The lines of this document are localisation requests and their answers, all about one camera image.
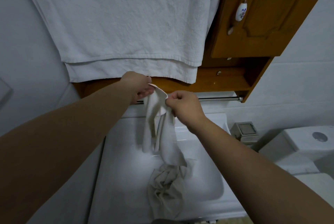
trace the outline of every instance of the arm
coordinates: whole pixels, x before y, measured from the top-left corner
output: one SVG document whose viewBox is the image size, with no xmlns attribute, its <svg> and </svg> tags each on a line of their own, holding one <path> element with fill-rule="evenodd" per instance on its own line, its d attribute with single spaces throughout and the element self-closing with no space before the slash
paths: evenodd
<svg viewBox="0 0 334 224">
<path fill-rule="evenodd" d="M 131 103 L 151 94 L 150 77 L 127 72 L 71 105 L 0 137 L 0 219 L 26 223 L 79 168 Z"/>
<path fill-rule="evenodd" d="M 254 223 L 330 223 L 334 209 L 298 179 L 207 119 L 195 94 L 166 100 L 194 133 Z"/>
</svg>

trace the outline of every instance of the door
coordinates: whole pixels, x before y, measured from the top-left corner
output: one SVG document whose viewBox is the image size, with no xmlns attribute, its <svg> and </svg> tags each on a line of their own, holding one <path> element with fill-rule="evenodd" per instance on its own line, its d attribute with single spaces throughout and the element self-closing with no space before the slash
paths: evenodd
<svg viewBox="0 0 334 224">
<path fill-rule="evenodd" d="M 280 56 L 317 0 L 247 0 L 247 11 L 235 21 L 244 0 L 221 0 L 207 40 L 211 58 Z M 234 26 L 228 35 L 228 29 Z"/>
</svg>

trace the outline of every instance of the metal rod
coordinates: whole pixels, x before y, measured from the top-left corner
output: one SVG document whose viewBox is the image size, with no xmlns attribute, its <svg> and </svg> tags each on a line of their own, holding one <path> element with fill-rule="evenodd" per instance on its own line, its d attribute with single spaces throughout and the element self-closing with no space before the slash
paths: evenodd
<svg viewBox="0 0 334 224">
<path fill-rule="evenodd" d="M 239 101 L 241 102 L 244 98 L 241 96 L 228 96 L 228 97 L 200 97 L 200 101 Z M 136 104 L 144 104 L 143 100 L 137 101 Z"/>
</svg>

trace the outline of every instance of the toilet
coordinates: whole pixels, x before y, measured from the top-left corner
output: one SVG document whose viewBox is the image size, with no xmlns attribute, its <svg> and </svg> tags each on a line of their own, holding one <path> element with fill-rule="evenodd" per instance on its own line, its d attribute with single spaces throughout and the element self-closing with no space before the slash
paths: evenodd
<svg viewBox="0 0 334 224">
<path fill-rule="evenodd" d="M 285 129 L 260 151 L 334 207 L 334 180 L 314 161 L 334 153 L 334 126 Z"/>
</svg>

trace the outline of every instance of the right arm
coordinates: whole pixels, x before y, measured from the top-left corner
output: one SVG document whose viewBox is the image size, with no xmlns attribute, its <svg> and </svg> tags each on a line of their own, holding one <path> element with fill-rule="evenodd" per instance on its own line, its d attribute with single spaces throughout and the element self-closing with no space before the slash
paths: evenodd
<svg viewBox="0 0 334 224">
<path fill-rule="evenodd" d="M 194 93 L 175 91 L 166 104 L 198 137 L 254 223 L 334 220 L 334 209 L 305 184 L 211 122 Z"/>
</svg>

